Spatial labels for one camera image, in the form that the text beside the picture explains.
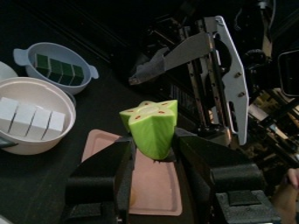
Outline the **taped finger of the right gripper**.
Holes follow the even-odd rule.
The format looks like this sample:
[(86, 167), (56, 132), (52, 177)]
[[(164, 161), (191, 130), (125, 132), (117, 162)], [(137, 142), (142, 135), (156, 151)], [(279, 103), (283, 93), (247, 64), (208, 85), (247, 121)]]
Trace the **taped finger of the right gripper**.
[(168, 70), (207, 55), (209, 48), (209, 35), (207, 32), (189, 36), (172, 50), (160, 49), (149, 61), (136, 66), (134, 74), (128, 78), (130, 85), (138, 85)]

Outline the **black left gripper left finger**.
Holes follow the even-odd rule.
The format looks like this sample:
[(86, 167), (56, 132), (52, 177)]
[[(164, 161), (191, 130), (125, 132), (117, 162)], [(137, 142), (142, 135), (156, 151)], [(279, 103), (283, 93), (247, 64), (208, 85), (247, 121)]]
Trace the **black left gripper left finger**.
[(60, 224), (128, 224), (136, 145), (120, 137), (69, 175)]

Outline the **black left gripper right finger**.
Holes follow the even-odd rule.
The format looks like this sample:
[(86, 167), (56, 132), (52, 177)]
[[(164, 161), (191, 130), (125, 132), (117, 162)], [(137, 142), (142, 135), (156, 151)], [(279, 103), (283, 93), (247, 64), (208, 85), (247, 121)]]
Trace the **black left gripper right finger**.
[(244, 154), (184, 129), (172, 139), (184, 172), (196, 224), (275, 224), (279, 214), (264, 194), (264, 178)]

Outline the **cutout finger of the right gripper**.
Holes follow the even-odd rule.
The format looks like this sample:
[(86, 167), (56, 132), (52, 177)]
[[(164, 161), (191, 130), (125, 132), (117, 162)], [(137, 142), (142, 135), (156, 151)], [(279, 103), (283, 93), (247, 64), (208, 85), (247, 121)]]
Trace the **cutout finger of the right gripper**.
[(228, 48), (228, 56), (231, 58), (228, 71), (221, 77), (228, 106), (229, 128), (232, 134), (237, 137), (237, 143), (244, 145), (248, 133), (248, 88), (244, 68), (229, 36), (229, 30), (224, 18), (221, 16), (216, 16), (215, 20), (220, 41)]

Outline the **person's hand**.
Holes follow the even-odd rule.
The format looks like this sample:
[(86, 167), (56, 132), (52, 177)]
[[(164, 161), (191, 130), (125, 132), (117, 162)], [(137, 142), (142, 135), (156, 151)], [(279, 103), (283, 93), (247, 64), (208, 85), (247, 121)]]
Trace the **person's hand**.
[(272, 205), (280, 216), (279, 224), (297, 224), (296, 199), (299, 196), (299, 168), (291, 168), (276, 189)]

